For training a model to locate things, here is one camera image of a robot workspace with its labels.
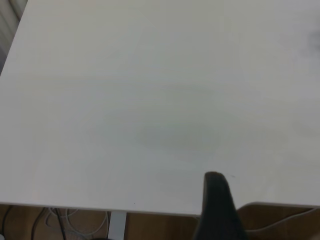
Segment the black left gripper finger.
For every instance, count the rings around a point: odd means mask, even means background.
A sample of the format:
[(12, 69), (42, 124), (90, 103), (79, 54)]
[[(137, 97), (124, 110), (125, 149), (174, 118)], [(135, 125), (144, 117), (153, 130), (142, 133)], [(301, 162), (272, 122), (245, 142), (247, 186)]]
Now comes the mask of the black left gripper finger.
[(194, 239), (248, 239), (235, 208), (229, 184), (219, 172), (207, 172), (204, 175), (202, 212)]

